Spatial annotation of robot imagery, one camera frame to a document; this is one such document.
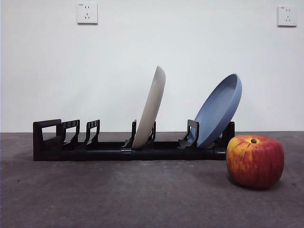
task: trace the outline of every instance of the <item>plate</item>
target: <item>plate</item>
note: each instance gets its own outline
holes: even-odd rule
[[[157,66],[148,98],[142,112],[142,117],[135,134],[134,142],[132,145],[133,149],[141,148],[147,143],[149,139],[158,110],[161,105],[165,83],[165,72],[160,66]]]
[[[226,77],[207,98],[195,121],[199,122],[198,147],[211,145],[225,130],[238,108],[242,96],[242,83],[237,74]],[[191,129],[188,141],[194,138]]]

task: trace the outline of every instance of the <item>black dish rack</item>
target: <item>black dish rack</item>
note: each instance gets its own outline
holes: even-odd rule
[[[56,126],[56,136],[43,139],[42,129]],[[76,128],[73,138],[66,142],[66,132]],[[96,134],[90,139],[91,129],[96,128]],[[190,128],[195,128],[193,141],[188,142]],[[183,139],[176,142],[155,141],[156,123],[151,135],[141,149],[132,149],[136,133],[136,120],[132,122],[131,137],[125,142],[99,142],[100,120],[86,124],[86,137],[78,141],[80,120],[62,122],[61,119],[33,123],[33,160],[34,161],[130,161],[130,160],[225,160],[226,148],[235,136],[234,122],[230,122],[224,132],[208,148],[197,148],[200,125],[199,122],[188,120],[187,133]]]

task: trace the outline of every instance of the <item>electrical socket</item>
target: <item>electrical socket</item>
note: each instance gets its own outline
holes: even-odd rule
[[[90,2],[79,3],[77,5],[77,23],[98,24],[98,4]]]
[[[279,27],[296,27],[296,8],[290,6],[279,6],[277,8],[277,25]]]

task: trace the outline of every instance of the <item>concrete floor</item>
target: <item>concrete floor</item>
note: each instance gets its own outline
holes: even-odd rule
[[[303,228],[304,132],[260,134],[285,150],[282,178],[268,190],[232,182],[225,161],[32,161],[31,133],[2,133],[1,227]]]

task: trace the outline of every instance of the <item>red apple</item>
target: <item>red apple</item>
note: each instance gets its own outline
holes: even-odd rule
[[[268,136],[239,135],[228,144],[226,164],[236,182],[252,188],[269,188],[283,173],[283,147]]]

